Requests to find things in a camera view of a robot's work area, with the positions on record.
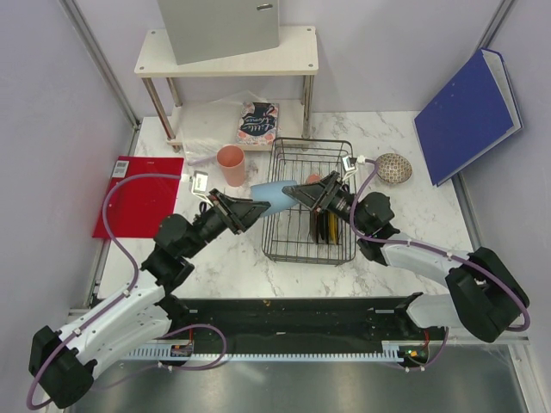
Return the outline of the brown patterned bowl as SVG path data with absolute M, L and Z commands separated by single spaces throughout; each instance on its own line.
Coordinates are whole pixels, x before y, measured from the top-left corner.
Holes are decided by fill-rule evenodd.
M 376 160 L 378 177 L 390 184 L 401 184 L 412 176 L 412 165 L 402 155 L 397 153 L 385 153 Z

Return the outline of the yellow patterned plate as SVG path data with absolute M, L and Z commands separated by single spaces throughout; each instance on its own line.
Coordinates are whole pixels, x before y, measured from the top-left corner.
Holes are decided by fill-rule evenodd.
M 327 221 L 328 221 L 328 234 L 330 243 L 334 245 L 339 244 L 339 217 L 332 212 L 327 213 Z

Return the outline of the blue plastic tumbler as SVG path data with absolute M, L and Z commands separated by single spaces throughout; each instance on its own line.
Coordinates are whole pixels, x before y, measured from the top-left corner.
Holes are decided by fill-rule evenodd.
M 254 201 L 267 201 L 270 208 L 263 212 L 260 217 L 265 218 L 273 214 L 288 210 L 297 204 L 297 201 L 282 192 L 286 186 L 295 186 L 297 181 L 276 181 L 266 182 L 251 186 L 251 198 Z

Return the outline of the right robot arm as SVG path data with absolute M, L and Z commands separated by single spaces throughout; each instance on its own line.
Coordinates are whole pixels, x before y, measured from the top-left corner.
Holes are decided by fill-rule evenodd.
M 392 226 L 388 196 L 352 194 L 337 172 L 282 192 L 312 212 L 328 211 L 347 221 L 367 260 L 409 270 L 447 288 L 445 295 L 409 298 L 406 309 L 394 317 L 400 336 L 411 339 L 425 328 L 462 327 L 482 342 L 494 342 L 505 331 L 529 328 L 529 298 L 494 251 L 446 250 L 409 237 Z

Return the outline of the pink plastic tumbler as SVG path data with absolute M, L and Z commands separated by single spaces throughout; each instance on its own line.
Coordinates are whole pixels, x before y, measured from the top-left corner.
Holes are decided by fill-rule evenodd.
M 239 187 L 245 182 L 245 153 L 236 145 L 223 146 L 216 155 L 216 161 L 226 182 Z

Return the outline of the pink ceramic mug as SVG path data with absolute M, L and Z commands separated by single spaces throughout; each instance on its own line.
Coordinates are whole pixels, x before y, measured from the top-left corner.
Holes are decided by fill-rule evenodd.
M 312 184 L 312 183 L 315 183 L 315 182 L 319 182 L 321 179 L 322 179 L 321 175 L 311 174 L 307 177 L 307 179 L 305 180 L 305 183 L 306 184 Z

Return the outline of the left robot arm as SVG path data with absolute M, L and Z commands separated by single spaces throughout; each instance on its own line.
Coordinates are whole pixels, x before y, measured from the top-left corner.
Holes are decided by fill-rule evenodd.
M 238 235 L 270 208 L 266 200 L 233 198 L 213 189 L 207 207 L 187 220 L 171 214 L 161 221 L 152 253 L 132 262 L 133 276 L 117 292 L 80 319 L 53 330 L 45 326 L 32 339 L 28 370 L 34 380 L 27 395 L 30 410 L 75 404 L 95 380 L 132 349 L 155 338 L 179 338 L 188 316 L 172 292 L 194 271 L 190 258 L 222 232 Z

